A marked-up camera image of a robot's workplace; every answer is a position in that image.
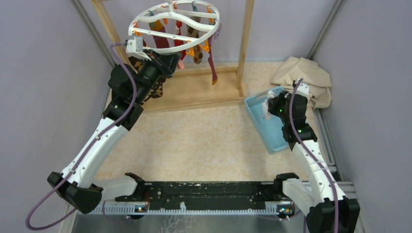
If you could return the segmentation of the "white round clip hanger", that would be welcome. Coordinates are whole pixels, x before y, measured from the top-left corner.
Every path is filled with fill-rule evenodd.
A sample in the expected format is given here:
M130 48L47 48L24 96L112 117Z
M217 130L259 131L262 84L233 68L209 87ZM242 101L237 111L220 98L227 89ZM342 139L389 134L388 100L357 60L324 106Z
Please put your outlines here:
M181 21L181 34L174 33L176 21ZM147 50L158 53L172 53L186 50L193 56L193 47L199 45L204 52L209 51L208 38L219 29L219 10L209 2L202 0L168 0L150 7L137 15L128 28L129 39L142 36ZM187 25L199 30L199 38L187 36ZM184 44L176 47L174 40Z

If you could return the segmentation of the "white sock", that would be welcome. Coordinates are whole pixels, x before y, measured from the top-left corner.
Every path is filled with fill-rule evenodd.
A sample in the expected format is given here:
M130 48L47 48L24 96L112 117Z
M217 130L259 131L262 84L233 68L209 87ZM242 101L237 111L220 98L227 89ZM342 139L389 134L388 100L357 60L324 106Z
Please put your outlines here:
M266 94L266 99L262 103L262 110L264 113L263 118L265 120L270 120L272 118L272 114L269 112L269 100L275 98L275 93L272 90L269 90Z

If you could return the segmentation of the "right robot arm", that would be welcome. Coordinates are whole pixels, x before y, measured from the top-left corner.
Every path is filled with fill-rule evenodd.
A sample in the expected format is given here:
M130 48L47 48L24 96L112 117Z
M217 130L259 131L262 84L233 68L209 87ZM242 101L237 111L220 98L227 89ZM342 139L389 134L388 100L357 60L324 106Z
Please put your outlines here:
M307 98L286 90L269 91L266 97L264 113L281 119L283 137L310 184L307 189L295 173L279 174L274 180L275 197L290 198L298 206L310 233L353 233L360 205L342 191L323 159L317 136L307 123Z

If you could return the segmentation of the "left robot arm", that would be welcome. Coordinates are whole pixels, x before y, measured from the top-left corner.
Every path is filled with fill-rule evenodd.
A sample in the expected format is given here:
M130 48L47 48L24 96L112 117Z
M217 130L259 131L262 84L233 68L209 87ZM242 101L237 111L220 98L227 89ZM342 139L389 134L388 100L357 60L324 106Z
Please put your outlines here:
M137 122L149 93L156 84L173 76L181 58L180 52L158 54L148 50L146 54L150 59L143 62L138 73L127 64L112 69L108 82L112 100L94 134L71 165L47 178L56 193L83 214L92 212L106 200L130 197L139 201L146 194L143 180L133 173L114 179L95 179L110 152Z

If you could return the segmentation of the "light blue plastic basket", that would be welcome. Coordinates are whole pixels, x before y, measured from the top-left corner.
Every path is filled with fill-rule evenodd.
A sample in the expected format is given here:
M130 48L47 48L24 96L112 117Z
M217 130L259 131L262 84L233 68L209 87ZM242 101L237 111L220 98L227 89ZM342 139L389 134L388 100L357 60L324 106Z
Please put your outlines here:
M267 91L247 97L244 100L246 112L259 134L267 152L273 154L289 147L283 138L282 121L279 117L272 116L264 119L262 104L267 99Z

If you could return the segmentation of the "wooden hanger stand frame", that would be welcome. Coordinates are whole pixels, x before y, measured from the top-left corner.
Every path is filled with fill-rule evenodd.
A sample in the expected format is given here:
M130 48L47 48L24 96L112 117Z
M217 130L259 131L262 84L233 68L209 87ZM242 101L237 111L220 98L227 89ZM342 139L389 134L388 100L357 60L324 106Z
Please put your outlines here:
M121 40L101 0L93 1L93 6L112 40L110 48L118 60L117 65L127 64L133 68L135 73L138 73L145 60L137 59L126 53L126 42L129 39L129 35L125 40ZM215 85L212 85L212 73L208 63L208 52L203 51L203 60L198 65L193 62L193 56L186 54L185 58L182 60L185 69L176 69L171 78L167 78L165 81L155 85L142 105L143 112L206 108L242 102L245 99L242 74L248 46L253 7L254 2L252 0L245 2L245 11L242 20L243 30L241 35L240 57L237 66L220 67L214 64L218 75L218 81ZM217 54L217 51L218 46L212 39L213 57Z

